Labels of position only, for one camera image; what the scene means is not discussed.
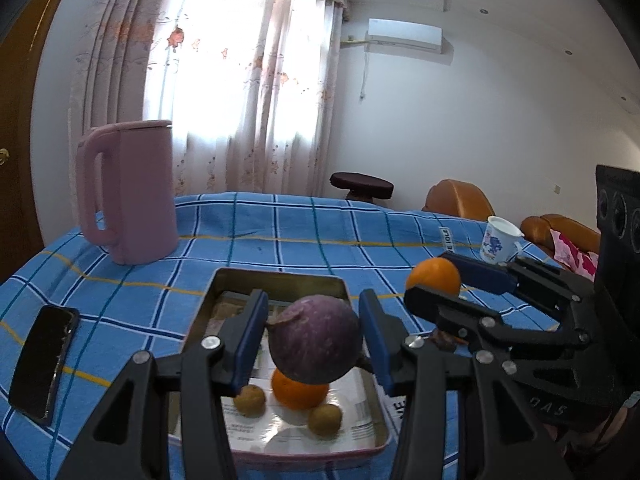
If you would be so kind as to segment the orange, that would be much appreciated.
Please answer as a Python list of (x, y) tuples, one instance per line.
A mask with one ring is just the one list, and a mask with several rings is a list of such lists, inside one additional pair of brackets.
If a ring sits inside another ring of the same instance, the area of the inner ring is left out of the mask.
[(462, 285), (457, 267), (448, 259), (437, 257), (418, 263), (409, 273), (405, 288), (426, 286), (451, 296), (458, 296)]
[(286, 408), (307, 411), (326, 400), (330, 386), (296, 382), (276, 368), (271, 376), (271, 390), (278, 402)]

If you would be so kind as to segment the purple round fruit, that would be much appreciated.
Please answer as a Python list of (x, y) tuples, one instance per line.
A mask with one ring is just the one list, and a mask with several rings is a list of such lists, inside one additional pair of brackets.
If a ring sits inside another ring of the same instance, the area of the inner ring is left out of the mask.
[(274, 365), (308, 385), (335, 382), (362, 353), (360, 319), (340, 298), (312, 295), (294, 301), (267, 324)]

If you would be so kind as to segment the small brown longan fruit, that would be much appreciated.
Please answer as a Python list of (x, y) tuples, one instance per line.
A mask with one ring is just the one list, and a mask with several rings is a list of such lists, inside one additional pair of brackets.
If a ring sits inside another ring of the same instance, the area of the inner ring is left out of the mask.
[(457, 350), (457, 339), (441, 330), (433, 330), (428, 339), (442, 351), (455, 352)]

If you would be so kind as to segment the white printed mug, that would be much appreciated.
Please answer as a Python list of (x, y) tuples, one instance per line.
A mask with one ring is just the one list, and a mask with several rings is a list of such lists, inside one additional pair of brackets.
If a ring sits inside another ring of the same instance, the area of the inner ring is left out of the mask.
[(498, 216), (489, 216), (480, 258), (491, 264), (507, 263), (523, 250), (524, 233), (512, 222)]

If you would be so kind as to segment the orange leather sofa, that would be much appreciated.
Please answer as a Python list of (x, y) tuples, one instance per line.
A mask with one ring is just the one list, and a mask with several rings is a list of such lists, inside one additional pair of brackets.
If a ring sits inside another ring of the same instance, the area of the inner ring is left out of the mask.
[(536, 245), (548, 256), (554, 255), (552, 231), (560, 232), (581, 252), (599, 253), (600, 233), (562, 214), (529, 216), (521, 222), (520, 229), (526, 240)]

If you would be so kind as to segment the metal rectangular tray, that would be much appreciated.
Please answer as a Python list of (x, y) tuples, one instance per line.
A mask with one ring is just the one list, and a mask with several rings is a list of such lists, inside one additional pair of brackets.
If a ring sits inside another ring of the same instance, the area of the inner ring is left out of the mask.
[[(334, 276), (221, 268), (209, 282), (186, 343), (220, 335), (255, 289), (267, 295), (270, 320), (306, 296), (349, 298), (345, 283)], [(296, 385), (273, 363), (265, 341), (245, 393), (221, 403), (240, 466), (278, 471), (367, 466), (392, 440), (369, 373), (354, 367), (325, 386)]]

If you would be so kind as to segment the pink floral cushion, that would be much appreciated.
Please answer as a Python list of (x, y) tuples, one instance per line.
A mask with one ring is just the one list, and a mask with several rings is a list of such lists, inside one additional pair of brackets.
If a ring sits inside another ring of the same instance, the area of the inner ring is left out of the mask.
[(560, 231), (551, 230), (554, 247), (553, 259), (583, 278), (594, 281), (599, 256), (595, 252), (584, 252)]

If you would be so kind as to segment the longan in tray right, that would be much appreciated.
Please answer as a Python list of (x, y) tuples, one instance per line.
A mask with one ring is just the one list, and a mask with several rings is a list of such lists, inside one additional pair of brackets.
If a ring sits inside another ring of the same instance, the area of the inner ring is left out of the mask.
[(342, 410), (335, 404), (321, 404), (308, 414), (307, 427), (319, 438), (335, 437), (341, 430)]

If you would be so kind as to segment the black smartphone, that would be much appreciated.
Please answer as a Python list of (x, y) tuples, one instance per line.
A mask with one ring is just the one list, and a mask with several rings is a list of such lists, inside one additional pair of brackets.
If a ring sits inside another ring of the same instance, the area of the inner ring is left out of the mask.
[(40, 425), (50, 425), (63, 367), (79, 323), (79, 311), (46, 304), (18, 356), (9, 404)]

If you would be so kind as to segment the blue plaid tablecloth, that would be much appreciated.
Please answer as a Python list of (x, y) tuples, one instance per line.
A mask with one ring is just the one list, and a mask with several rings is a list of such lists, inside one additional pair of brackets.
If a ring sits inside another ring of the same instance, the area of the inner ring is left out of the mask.
[(59, 237), (1, 287), (1, 383), (9, 387), (32, 323), (45, 304), (71, 307), (79, 325), (50, 424), (1, 407), (1, 433), (39, 479), (58, 472), (107, 387), (139, 350), (179, 352), (215, 272), (239, 268), (334, 275), (357, 297), (372, 289), (410, 333), (429, 322), (402, 303), (413, 266), (446, 250), (476, 257), (483, 222), (393, 211), (335, 198), (220, 193), (176, 201), (180, 242), (167, 258), (119, 266), (78, 229)]

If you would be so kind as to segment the dark round stool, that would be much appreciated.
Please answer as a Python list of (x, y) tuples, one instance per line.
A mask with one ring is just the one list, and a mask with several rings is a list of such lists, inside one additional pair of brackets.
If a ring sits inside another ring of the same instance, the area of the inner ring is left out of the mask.
[(370, 204), (376, 200), (390, 200), (394, 192), (392, 182), (359, 172), (334, 172), (330, 177), (330, 185), (345, 190), (348, 200)]

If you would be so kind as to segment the pink plastic pitcher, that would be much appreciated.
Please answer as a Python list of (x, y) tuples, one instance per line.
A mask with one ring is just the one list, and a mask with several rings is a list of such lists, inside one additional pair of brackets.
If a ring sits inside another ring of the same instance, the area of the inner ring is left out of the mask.
[(169, 120), (91, 129), (76, 155), (79, 225), (114, 263), (150, 263), (178, 245)]

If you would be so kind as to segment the wooden door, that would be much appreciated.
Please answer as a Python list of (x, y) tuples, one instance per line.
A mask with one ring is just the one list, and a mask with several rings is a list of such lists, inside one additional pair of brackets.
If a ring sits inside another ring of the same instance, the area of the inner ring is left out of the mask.
[(30, 112), (61, 0), (1, 0), (1, 279), (43, 248), (30, 168)]

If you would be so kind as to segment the white air conditioner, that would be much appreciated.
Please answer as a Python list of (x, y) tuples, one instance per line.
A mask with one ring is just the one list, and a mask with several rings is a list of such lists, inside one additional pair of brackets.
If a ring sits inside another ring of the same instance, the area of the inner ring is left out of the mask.
[(366, 40), (370, 44), (442, 53), (442, 29), (420, 23), (370, 18)]

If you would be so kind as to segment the sheer floral curtain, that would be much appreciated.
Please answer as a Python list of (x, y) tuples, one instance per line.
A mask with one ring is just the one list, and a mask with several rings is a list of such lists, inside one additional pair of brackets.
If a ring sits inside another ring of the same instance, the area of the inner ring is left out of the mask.
[(347, 0), (79, 0), (68, 137), (172, 123), (179, 195), (317, 196)]

